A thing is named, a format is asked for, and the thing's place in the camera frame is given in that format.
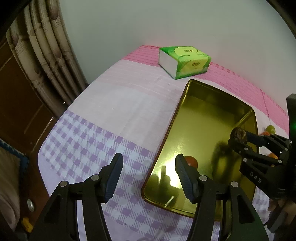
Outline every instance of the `gold metal tray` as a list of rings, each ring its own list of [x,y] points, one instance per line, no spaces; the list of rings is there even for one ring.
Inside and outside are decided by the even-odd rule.
[[[241,175],[241,157],[227,144],[237,126],[258,134],[255,112],[249,105],[215,87],[189,80],[142,187],[143,199],[180,215],[194,216],[197,205],[185,198],[175,171],[175,157],[182,153],[198,161],[200,174],[217,183],[236,181],[252,200],[255,185]],[[221,201],[217,201],[216,221],[220,213]]]

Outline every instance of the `orange fruit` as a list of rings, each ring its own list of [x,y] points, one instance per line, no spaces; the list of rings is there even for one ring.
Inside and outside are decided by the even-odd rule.
[[[187,161],[189,166],[195,167],[197,169],[198,163],[197,160],[192,156],[185,156],[185,160]]]
[[[261,133],[261,135],[270,136],[270,133],[268,131],[264,131]]]
[[[270,156],[272,158],[275,158],[275,159],[278,159],[278,157],[275,154],[273,154],[273,153],[270,153],[268,156]]]

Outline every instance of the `pink striped fabric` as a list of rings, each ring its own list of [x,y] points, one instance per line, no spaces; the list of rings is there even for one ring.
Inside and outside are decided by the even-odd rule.
[[[158,65],[159,48],[160,47],[158,46],[143,45],[125,56],[123,59],[160,67]],[[275,124],[284,129],[286,133],[289,133],[289,119],[285,111],[260,88],[240,77],[233,71],[211,62],[206,73],[196,75],[195,77],[221,85],[249,104],[258,108]]]

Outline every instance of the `curtain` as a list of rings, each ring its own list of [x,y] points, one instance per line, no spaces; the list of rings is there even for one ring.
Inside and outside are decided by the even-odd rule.
[[[6,33],[19,66],[56,117],[86,88],[56,0],[33,0]]]

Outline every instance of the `wooden door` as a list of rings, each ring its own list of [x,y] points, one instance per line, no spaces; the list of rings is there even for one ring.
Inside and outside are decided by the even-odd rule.
[[[49,196],[42,181],[38,151],[56,119],[39,99],[13,56],[6,38],[0,42],[0,138],[28,156],[30,162],[20,185],[21,220],[34,224]],[[35,203],[31,213],[27,199]]]

